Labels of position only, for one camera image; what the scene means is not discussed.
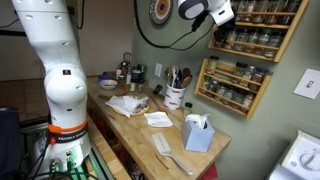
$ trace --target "wooden spice rack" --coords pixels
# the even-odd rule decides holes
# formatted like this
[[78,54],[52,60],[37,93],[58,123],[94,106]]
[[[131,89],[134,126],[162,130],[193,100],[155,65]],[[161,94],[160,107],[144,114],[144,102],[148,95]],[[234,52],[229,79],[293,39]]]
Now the wooden spice rack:
[[227,48],[221,48],[221,47],[215,47],[215,38],[214,38],[214,31],[217,30],[217,27],[215,26],[213,28],[212,34],[211,34],[211,40],[209,43],[209,48],[210,49],[215,49],[215,50],[219,50],[219,51],[224,51],[224,52],[228,52],[228,53],[233,53],[233,54],[239,54],[239,55],[243,55],[243,56],[248,56],[248,57],[253,57],[253,58],[257,58],[257,59],[262,59],[262,60],[266,60],[266,61],[272,61],[272,62],[279,62],[282,58],[282,55],[284,54],[284,51],[286,49],[286,47],[288,46],[288,43],[290,42],[294,31],[296,30],[306,8],[307,5],[309,4],[309,0],[302,0],[301,4],[299,6],[299,9],[296,13],[286,13],[286,12],[277,12],[277,13],[272,13],[272,12],[238,12],[237,14],[252,14],[252,15],[276,15],[276,16],[294,16],[293,21],[290,25],[280,25],[280,24],[273,24],[273,25],[269,25],[269,24],[264,24],[264,23],[248,23],[248,22],[236,22],[236,28],[270,28],[273,30],[278,30],[278,31],[284,31],[286,33],[281,45],[279,48],[274,48],[274,47],[269,47],[269,46],[261,46],[261,45],[257,45],[257,44],[249,44],[249,43],[241,43],[241,42],[237,42],[237,41],[227,41],[229,43],[234,43],[234,44],[244,44],[244,45],[250,45],[252,47],[261,47],[261,48],[265,48],[265,49],[274,49],[277,50],[276,55],[273,58],[269,58],[269,57],[265,57],[263,55],[256,55],[256,54],[252,54],[252,53],[247,53],[247,52],[242,52],[242,51],[236,51],[236,50],[232,50],[232,49],[227,49]]
[[[199,75],[199,78],[198,78],[198,82],[197,82],[197,86],[196,86],[196,89],[195,89],[195,94],[197,95],[200,95],[206,99],[209,99],[210,101],[213,101],[221,106],[224,106],[225,108],[227,109],[230,109],[242,116],[245,116],[246,119],[250,119],[255,111],[255,109],[257,108],[259,102],[260,102],[260,99],[262,98],[263,96],[263,93],[265,92],[269,82],[270,82],[270,79],[271,79],[271,76],[270,75],[266,75],[263,82],[262,83],[257,83],[257,82],[253,82],[253,81],[248,81],[248,80],[245,80],[245,79],[242,79],[241,77],[238,77],[238,76],[235,76],[233,75],[233,72],[235,71],[235,66],[231,66],[231,65],[227,65],[227,64],[223,64],[223,63],[218,63],[216,68],[215,69],[211,69],[211,68],[207,68],[208,67],[208,64],[209,64],[209,59],[204,59],[203,61],[203,64],[202,64],[202,67],[201,67],[201,71],[200,71],[200,75]],[[214,73],[213,74],[208,74],[206,73],[207,70],[210,70],[210,71],[213,71]],[[252,92],[255,94],[255,99],[253,100],[252,102],[252,105],[251,107],[248,109],[246,108],[245,106],[239,104],[239,103],[236,103],[235,101],[232,101],[232,100],[229,100],[229,99],[226,99],[225,97],[217,94],[217,93],[214,93],[214,92],[211,92],[211,91],[208,91],[204,88],[202,88],[202,83],[204,81],[204,78],[205,76],[208,76],[208,77],[211,77],[212,79],[215,79],[217,80],[218,82],[224,82],[224,83],[227,83],[228,85],[232,85],[236,88],[241,88],[243,90],[246,90],[248,92]],[[245,81],[248,81],[249,83],[253,83],[253,84],[256,84],[258,86],[260,86],[259,90],[258,91],[252,91],[250,90],[248,87],[244,87],[244,86],[241,86],[239,84],[234,84],[232,83],[229,79],[232,79],[232,78],[237,78],[237,79],[240,79],[240,80],[245,80]],[[223,104],[221,101],[218,101],[212,97],[209,97],[207,96],[205,93],[202,93],[201,91],[204,91],[205,93],[211,93],[213,94],[214,96],[219,96],[221,99],[225,99],[229,102],[232,102],[234,104],[237,104],[238,106],[242,107],[242,108],[245,108],[245,109],[248,109],[248,112],[247,113],[244,113],[238,109],[234,109],[232,108],[230,105],[225,105]]]

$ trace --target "napkin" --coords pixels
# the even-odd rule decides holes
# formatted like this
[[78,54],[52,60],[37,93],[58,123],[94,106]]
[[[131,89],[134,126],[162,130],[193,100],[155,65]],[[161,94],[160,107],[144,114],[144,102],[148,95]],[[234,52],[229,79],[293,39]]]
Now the napkin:
[[120,111],[122,114],[130,118],[130,114],[132,114],[135,108],[144,101],[144,98],[136,99],[130,96],[112,96],[111,99],[108,102],[106,102],[106,105]]
[[170,127],[173,125],[165,112],[145,113],[144,117],[152,127]]

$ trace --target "cup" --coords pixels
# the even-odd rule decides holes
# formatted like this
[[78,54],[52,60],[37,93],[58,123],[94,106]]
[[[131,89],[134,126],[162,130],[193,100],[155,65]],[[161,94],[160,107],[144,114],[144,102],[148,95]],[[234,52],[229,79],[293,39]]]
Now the cup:
[[179,108],[181,106],[185,90],[185,88],[177,89],[167,84],[167,90],[164,97],[164,105],[171,110],[176,110],[177,108]]

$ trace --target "light switch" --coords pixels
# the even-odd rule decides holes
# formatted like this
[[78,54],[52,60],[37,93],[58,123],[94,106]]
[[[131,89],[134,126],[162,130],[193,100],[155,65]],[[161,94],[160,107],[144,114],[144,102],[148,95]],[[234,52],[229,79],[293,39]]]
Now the light switch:
[[307,69],[293,93],[310,99],[315,99],[319,91],[320,71]]

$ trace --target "blue tissue box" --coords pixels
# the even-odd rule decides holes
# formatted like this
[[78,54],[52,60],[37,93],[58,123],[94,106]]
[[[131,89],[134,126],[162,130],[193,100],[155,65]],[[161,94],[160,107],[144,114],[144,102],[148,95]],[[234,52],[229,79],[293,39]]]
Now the blue tissue box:
[[208,120],[206,120],[207,127],[205,129],[199,128],[195,122],[186,121],[182,129],[182,140],[185,150],[207,152],[213,135],[214,129]]

